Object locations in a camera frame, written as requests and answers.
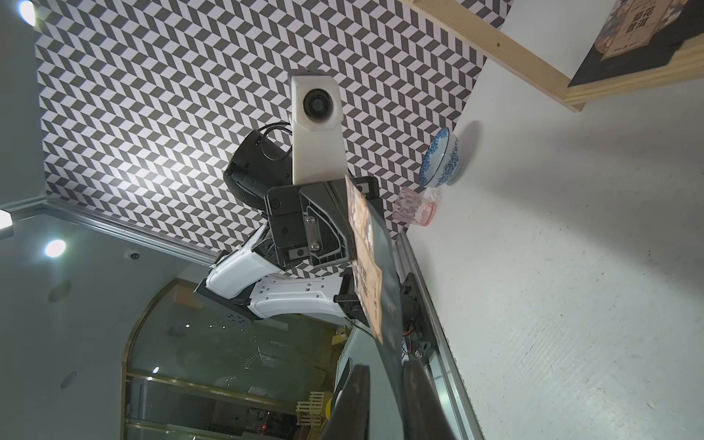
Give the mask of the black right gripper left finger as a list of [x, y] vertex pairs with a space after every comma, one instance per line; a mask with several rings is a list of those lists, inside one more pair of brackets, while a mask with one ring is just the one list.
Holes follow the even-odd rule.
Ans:
[[365, 440], [369, 438], [370, 368], [357, 365], [338, 396], [322, 440]]

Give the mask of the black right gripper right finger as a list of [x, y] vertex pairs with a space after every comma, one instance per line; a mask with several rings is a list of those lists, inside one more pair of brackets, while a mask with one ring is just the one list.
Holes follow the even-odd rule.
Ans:
[[455, 439], [435, 389], [420, 361], [403, 364], [403, 432], [405, 439]]

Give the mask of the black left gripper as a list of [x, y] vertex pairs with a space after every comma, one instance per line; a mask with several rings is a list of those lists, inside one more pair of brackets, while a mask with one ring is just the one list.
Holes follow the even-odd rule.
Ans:
[[382, 265], [382, 201], [374, 176], [293, 184], [293, 154], [268, 138], [274, 126], [252, 130], [224, 171], [238, 201], [255, 208], [265, 225], [226, 256], [228, 270], [288, 270], [361, 260]]

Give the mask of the brown tea bag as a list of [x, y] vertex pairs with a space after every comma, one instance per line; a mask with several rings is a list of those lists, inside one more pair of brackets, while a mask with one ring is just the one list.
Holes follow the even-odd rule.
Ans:
[[570, 86], [666, 66], [703, 33], [701, 0], [617, 1]]
[[392, 239], [383, 215], [371, 206], [352, 179], [346, 177], [345, 183], [348, 223], [355, 240], [352, 270], [357, 293], [404, 420], [403, 312]]

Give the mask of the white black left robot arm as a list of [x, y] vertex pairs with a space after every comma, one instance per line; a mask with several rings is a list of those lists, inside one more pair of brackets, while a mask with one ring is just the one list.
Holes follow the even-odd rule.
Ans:
[[308, 279], [286, 275], [304, 262], [345, 265], [344, 236], [335, 228], [333, 216], [311, 200], [322, 190], [343, 195], [345, 185], [342, 181], [294, 185], [293, 154], [268, 138], [274, 130], [291, 132], [283, 121], [253, 129], [223, 172], [227, 189], [260, 211], [265, 222], [242, 247], [222, 252], [195, 292], [241, 330], [257, 320], [289, 314], [366, 323], [351, 269]]

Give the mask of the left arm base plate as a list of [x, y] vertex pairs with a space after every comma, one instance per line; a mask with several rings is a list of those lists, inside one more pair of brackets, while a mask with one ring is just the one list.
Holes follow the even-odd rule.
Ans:
[[403, 354], [428, 365], [432, 355], [436, 353], [436, 335], [414, 273], [408, 273], [401, 284], [401, 312]]

